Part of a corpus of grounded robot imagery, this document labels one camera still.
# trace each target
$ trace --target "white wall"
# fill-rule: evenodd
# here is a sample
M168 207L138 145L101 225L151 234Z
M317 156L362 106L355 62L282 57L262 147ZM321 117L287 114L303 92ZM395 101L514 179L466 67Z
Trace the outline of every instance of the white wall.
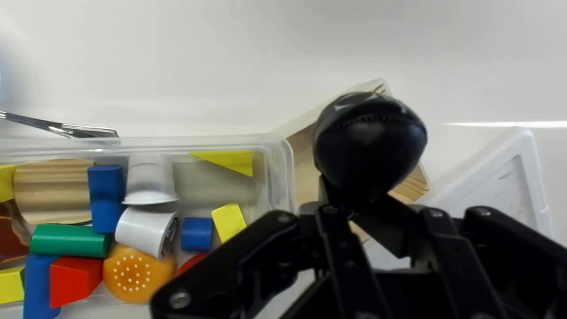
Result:
M427 121L436 181L502 131L447 122L567 117L565 16L560 0L0 0L2 103L122 135L246 133L381 76ZM535 135L567 239L567 131Z

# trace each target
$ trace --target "metal tongs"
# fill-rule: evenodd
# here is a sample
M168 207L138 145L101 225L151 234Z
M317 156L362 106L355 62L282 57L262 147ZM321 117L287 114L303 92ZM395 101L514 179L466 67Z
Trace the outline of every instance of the metal tongs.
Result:
M119 138L119 133L115 129L66 126L64 122L25 117L25 115L9 114L4 110L0 110L0 119L37 128L43 131L50 131L53 135L66 137L66 138Z

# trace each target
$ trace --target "yellow block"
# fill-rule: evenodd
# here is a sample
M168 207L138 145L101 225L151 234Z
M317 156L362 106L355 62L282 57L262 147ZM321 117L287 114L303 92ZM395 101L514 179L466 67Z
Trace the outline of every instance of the yellow block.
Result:
M18 303L23 300L23 282L20 268L0 269L0 305Z
M227 170L243 174L252 177L254 167L252 167L252 153L192 153L195 158L215 163L218 167L223 167Z
M211 215L220 243L227 243L232 236L246 229L245 216L238 204L222 206Z
M13 165L0 165L0 202L14 199L14 172Z

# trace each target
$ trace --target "blue cylinder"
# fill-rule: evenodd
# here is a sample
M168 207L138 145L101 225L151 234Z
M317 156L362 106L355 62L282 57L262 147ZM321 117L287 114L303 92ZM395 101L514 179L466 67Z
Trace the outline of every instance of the blue cylinder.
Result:
M181 225L181 250L209 252L213 248L213 218L184 218Z
M57 257L29 255L25 261L23 319L53 319L60 308L50 307L50 266Z
M99 165L89 168L92 231L114 234L124 213L126 181L122 167Z

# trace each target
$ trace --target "plastic storage bin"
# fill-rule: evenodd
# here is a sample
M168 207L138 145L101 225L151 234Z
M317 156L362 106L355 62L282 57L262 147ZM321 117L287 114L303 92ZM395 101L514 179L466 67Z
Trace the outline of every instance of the plastic storage bin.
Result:
M250 163L231 160L229 165L204 161L195 154L248 154ZM250 223L271 209L294 211L294 163L285 140L257 137L207 137L207 138L122 138L122 140L0 140L0 165L41 163L48 160L85 158L94 163L114 163L128 168L133 154L165 154L174 163L179 215L211 216L215 207L239 204ZM252 176L238 172L252 165ZM181 252L177 266L190 254ZM23 305L2 305L2 319L23 317ZM62 319L99 317L151 317L147 305L128 305L115 300L99 284L89 300L62 307Z

